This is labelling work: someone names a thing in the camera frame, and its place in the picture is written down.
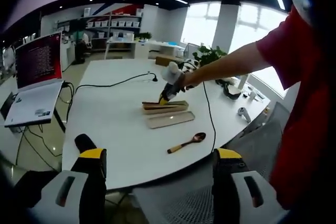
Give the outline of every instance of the sticker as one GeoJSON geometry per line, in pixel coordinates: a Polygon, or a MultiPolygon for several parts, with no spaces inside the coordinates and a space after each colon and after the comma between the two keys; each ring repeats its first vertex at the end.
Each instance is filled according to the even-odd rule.
{"type": "Polygon", "coordinates": [[[37,116],[42,116],[43,113],[44,113],[44,109],[35,110],[35,115],[37,115],[37,116]]]}

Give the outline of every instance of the wooden spoon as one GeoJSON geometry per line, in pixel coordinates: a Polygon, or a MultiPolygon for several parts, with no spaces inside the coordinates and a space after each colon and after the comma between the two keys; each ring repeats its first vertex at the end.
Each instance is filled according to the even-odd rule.
{"type": "Polygon", "coordinates": [[[193,139],[191,139],[190,141],[188,141],[184,144],[177,145],[173,148],[170,148],[169,150],[167,150],[167,152],[169,154],[171,154],[171,153],[174,153],[174,152],[178,151],[179,149],[181,149],[182,147],[185,147],[185,146],[187,146],[191,143],[200,143],[201,141],[204,140],[205,136],[206,136],[206,134],[204,132],[197,133],[197,134],[194,135],[193,139]]]}

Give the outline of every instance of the laptop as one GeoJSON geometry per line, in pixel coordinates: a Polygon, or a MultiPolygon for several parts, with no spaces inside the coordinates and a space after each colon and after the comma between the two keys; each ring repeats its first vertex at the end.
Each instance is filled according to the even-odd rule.
{"type": "Polygon", "coordinates": [[[50,123],[62,88],[61,33],[35,39],[16,49],[18,94],[5,127],[50,123]]]}

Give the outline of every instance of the potted plant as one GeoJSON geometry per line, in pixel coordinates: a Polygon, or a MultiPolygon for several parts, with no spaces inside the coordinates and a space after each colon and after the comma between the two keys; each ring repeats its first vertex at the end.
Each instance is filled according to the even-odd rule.
{"type": "Polygon", "coordinates": [[[221,51],[219,46],[216,47],[216,49],[213,48],[206,48],[205,46],[199,47],[199,52],[201,53],[201,56],[198,56],[198,52],[194,52],[193,56],[195,60],[198,60],[200,63],[199,65],[205,66],[215,60],[218,60],[220,57],[223,57],[227,55],[227,53],[221,51]]]}
{"type": "Polygon", "coordinates": [[[150,32],[138,33],[135,37],[140,40],[150,40],[152,38],[152,34],[150,32]]]}

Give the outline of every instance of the white table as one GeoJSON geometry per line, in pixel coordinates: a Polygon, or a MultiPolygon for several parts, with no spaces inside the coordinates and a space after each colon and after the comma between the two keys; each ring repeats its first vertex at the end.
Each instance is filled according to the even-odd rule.
{"type": "MultiPolygon", "coordinates": [[[[111,44],[118,44],[118,43],[123,43],[123,44],[131,44],[132,45],[132,54],[134,56],[134,59],[148,59],[149,51],[150,51],[150,46],[159,46],[161,48],[169,48],[169,49],[183,49],[184,47],[180,47],[178,45],[170,45],[166,42],[160,42],[160,41],[155,41],[155,40],[149,40],[147,42],[139,42],[139,41],[116,41],[113,40],[112,38],[108,39],[106,41],[106,50],[105,50],[105,55],[104,55],[104,60],[106,60],[107,54],[110,50],[110,45],[111,44]]],[[[168,55],[173,55],[173,52],[165,52],[168,55]]]]}
{"type": "MultiPolygon", "coordinates": [[[[143,101],[157,101],[165,81],[160,72],[163,67],[154,60],[100,60],[92,61],[80,84],[113,84],[138,74],[152,71],[158,76],[133,79],[112,88],[80,88],[74,97],[69,114],[63,146],[62,168],[71,169],[79,152],[74,139],[87,134],[100,148],[107,149],[108,189],[116,189],[149,182],[185,168],[209,155],[214,132],[209,118],[203,85],[180,93],[175,100],[186,100],[195,120],[149,129],[141,111],[143,101]],[[176,153],[167,150],[190,140],[197,132],[205,132],[206,139],[189,145],[176,153]]],[[[215,148],[231,140],[246,126],[247,121],[237,115],[244,106],[251,119],[255,119],[267,106],[262,102],[239,98],[232,101],[225,97],[222,88],[214,81],[206,82],[211,113],[217,133],[215,148]]]]}

